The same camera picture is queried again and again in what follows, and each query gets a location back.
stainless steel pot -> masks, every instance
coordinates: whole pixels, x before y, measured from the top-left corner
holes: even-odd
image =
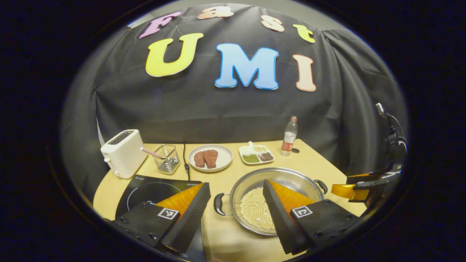
[[[309,197],[310,199],[314,199],[315,201],[323,200],[323,194],[327,193],[327,187],[322,181],[312,180],[304,174],[301,174],[297,171],[278,167],[262,168],[244,175],[233,186],[229,194],[230,206],[232,207],[233,214],[226,214],[222,210],[222,197],[224,195],[228,195],[225,193],[220,193],[215,196],[215,199],[213,201],[213,207],[215,211],[220,215],[233,215],[239,224],[258,234],[277,235],[277,232],[275,230],[267,230],[251,225],[241,214],[241,198],[249,191],[258,187],[263,187],[264,179],[270,179],[272,181],[280,183],[290,189],[293,189],[298,193],[301,193]]]

pot handle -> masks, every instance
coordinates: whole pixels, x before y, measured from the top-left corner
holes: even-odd
[[[223,207],[222,197],[224,195],[229,196],[230,194],[220,193],[215,196],[215,198],[213,199],[213,209],[215,209],[215,212],[217,212],[220,215],[233,215],[233,214],[225,214],[222,210],[222,207]]]
[[[316,179],[314,180],[315,183],[319,184],[319,186],[323,189],[323,194],[326,194],[328,189],[327,186],[320,180]]]

letter m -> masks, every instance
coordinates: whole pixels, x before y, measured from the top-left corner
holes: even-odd
[[[217,50],[222,52],[222,65],[220,78],[215,80],[215,86],[222,88],[235,87],[238,81],[233,78],[233,70],[236,70],[244,86],[251,83],[256,71],[258,71],[254,86],[271,90],[278,88],[278,83],[275,81],[277,51],[270,48],[260,48],[253,58],[249,60],[241,46],[237,44],[219,44]]]

black induction cooktop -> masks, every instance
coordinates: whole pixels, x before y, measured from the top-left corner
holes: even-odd
[[[142,175],[134,175],[130,183],[126,187],[123,195],[118,203],[115,217],[119,217],[125,212],[145,202],[155,205],[185,189],[202,183],[201,181],[173,180],[146,177]],[[199,225],[196,234],[185,254],[181,254],[180,258],[189,261],[205,262],[204,248],[202,245],[201,226]]]

plate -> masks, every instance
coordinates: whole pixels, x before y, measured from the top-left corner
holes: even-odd
[[[249,141],[249,145],[245,145],[245,146],[240,147],[238,151],[240,152],[241,160],[245,164],[248,164],[248,165],[260,165],[260,164],[270,163],[270,162],[273,162],[275,160],[274,155],[272,154],[272,152],[266,146],[264,146],[264,145],[253,145],[253,143],[251,141]],[[259,156],[261,154],[264,154],[264,153],[269,153],[272,156],[272,160],[262,161]],[[244,158],[243,158],[243,155],[247,155],[247,156],[256,155],[259,162],[256,162],[256,163],[246,162],[244,160]]]
[[[215,161],[216,167],[207,168],[207,165],[205,165],[204,167],[197,167],[196,162],[194,162],[194,155],[197,152],[210,150],[210,149],[216,150],[219,153],[217,157],[217,161]],[[201,145],[201,146],[194,148],[191,151],[191,153],[189,153],[188,155],[189,164],[191,164],[191,166],[194,167],[195,169],[202,171],[202,172],[220,171],[222,169],[225,169],[227,166],[229,166],[232,160],[233,160],[233,153],[231,152],[231,150],[229,150],[228,148],[222,145]]]

